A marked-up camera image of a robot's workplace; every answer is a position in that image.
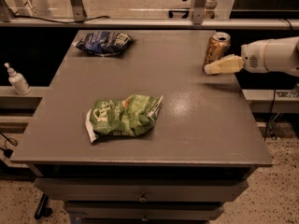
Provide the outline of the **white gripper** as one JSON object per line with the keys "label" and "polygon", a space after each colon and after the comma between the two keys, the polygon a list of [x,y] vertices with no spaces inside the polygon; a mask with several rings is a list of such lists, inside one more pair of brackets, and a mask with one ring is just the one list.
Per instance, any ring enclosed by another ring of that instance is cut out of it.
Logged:
{"label": "white gripper", "polygon": [[263,48],[264,45],[259,41],[242,45],[242,58],[234,54],[224,56],[217,61],[206,64],[204,71],[208,75],[233,74],[244,67],[251,73],[264,73]]}

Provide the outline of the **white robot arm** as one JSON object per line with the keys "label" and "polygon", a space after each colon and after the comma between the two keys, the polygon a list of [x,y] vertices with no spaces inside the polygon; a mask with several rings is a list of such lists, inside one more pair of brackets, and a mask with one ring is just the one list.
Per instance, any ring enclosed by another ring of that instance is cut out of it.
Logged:
{"label": "white robot arm", "polygon": [[208,63],[208,75],[232,74],[245,69],[250,73],[282,72],[299,76],[299,37],[258,40],[241,46],[241,55],[234,54]]}

